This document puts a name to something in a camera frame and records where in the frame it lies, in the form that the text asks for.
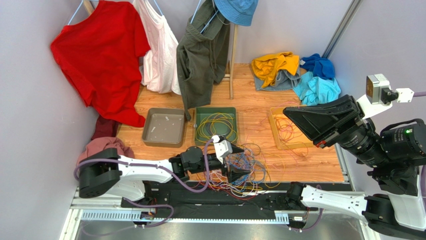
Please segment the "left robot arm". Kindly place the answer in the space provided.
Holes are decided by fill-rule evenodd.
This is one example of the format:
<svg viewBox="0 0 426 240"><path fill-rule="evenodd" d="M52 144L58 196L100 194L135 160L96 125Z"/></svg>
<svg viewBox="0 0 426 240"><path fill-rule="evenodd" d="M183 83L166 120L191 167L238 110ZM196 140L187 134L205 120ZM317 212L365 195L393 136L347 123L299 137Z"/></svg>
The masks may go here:
<svg viewBox="0 0 426 240"><path fill-rule="evenodd" d="M227 142L215 143L218 153L204 153L192 146L186 151L164 160L142 160L119 155L117 149L107 148L80 161L74 171L79 183L79 197L91 199L102 195L122 197L133 202L148 196L148 183L184 183L189 174L218 170L229 182L250 174L250 170L225 162L228 155L243 149Z"/></svg>

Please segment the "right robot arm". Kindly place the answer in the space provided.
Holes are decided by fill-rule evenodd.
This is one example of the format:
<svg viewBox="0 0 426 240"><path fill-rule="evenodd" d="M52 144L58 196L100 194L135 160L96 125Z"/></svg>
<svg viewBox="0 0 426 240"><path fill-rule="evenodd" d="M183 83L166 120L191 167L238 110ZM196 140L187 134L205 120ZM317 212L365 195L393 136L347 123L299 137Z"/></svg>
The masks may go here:
<svg viewBox="0 0 426 240"><path fill-rule="evenodd" d="M426 124L420 118L390 124L376 132L372 116L391 103L371 103L350 95L316 106L286 107L283 114L318 148L339 145L370 167L381 189L353 196L292 182L285 203L292 208L332 210L354 218L386 236L426 237Z"/></svg>

